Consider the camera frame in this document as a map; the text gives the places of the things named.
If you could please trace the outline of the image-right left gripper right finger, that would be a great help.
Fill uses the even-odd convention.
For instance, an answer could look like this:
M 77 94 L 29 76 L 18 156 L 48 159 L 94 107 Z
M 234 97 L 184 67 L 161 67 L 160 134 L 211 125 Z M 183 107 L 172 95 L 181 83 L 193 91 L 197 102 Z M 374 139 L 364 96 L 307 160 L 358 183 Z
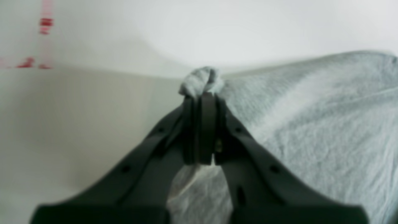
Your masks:
M 233 202 L 230 224 L 367 224 L 360 206 L 331 200 L 293 175 L 254 140 L 226 102 L 199 98 L 199 163 L 223 170 Z

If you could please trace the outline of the image-right left gripper left finger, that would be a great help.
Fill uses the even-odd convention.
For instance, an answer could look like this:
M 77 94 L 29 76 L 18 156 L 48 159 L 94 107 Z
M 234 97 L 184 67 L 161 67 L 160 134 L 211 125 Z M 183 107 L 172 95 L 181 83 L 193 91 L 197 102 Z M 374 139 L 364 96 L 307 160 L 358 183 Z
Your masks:
M 39 206 L 32 224 L 169 224 L 174 177 L 196 162 L 195 100 L 161 119 L 148 136 L 101 180 L 61 203 Z

